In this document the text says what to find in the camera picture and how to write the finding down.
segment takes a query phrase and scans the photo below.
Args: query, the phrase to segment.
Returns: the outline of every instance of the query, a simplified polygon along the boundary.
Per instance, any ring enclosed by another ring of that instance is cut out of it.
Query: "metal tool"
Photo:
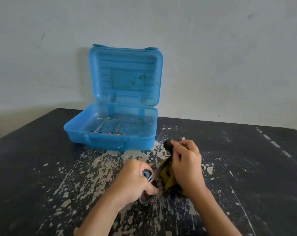
[[[104,122],[106,121],[107,119],[105,119],[101,124],[99,124],[99,126],[97,127],[97,129],[94,131],[94,132],[99,132],[99,130],[102,128],[102,126],[104,125]]]
[[[161,171],[167,166],[169,161],[172,159],[172,155],[168,157],[160,166],[152,173],[150,170],[144,170],[142,171],[143,176],[145,176],[148,180],[148,182],[153,183],[153,181],[156,181],[157,177],[160,175]],[[148,204],[152,199],[154,195],[147,195],[145,192],[141,194],[139,197],[139,203],[142,205]]]
[[[116,129],[114,132],[111,132],[109,134],[117,134],[117,135],[122,135],[121,133],[119,133],[119,129],[120,129],[120,126],[121,126],[121,121],[119,121],[118,125],[116,126]]]

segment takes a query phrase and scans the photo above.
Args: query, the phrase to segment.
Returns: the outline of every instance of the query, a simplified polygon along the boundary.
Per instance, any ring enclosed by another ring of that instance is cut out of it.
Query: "left hand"
[[[109,187],[108,191],[119,197],[121,207],[136,201],[143,191],[149,195],[157,194],[158,189],[143,176],[143,170],[153,172],[146,162],[136,159],[129,160]]]

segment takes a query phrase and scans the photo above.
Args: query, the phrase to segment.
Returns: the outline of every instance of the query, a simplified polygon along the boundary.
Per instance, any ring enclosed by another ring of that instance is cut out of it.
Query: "yellow fabric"
[[[166,167],[161,171],[160,177],[163,179],[163,182],[165,184],[165,194],[167,194],[172,189],[175,189],[179,194],[186,196],[185,192],[178,185],[176,178],[174,176],[174,171],[172,169],[172,160],[170,160]]]

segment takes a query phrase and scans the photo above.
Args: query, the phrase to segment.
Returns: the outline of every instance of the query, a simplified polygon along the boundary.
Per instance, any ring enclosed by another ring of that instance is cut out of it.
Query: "blue plastic box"
[[[161,52],[93,45],[89,57],[99,103],[64,125],[70,140],[105,150],[149,150],[156,136],[158,110],[153,107],[159,102]],[[121,135],[114,134],[118,125]]]

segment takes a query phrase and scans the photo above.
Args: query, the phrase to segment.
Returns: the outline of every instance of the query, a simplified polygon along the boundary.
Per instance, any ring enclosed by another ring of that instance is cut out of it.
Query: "box lid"
[[[94,95],[99,102],[148,107],[158,104],[163,67],[158,48],[93,45],[89,58]]]

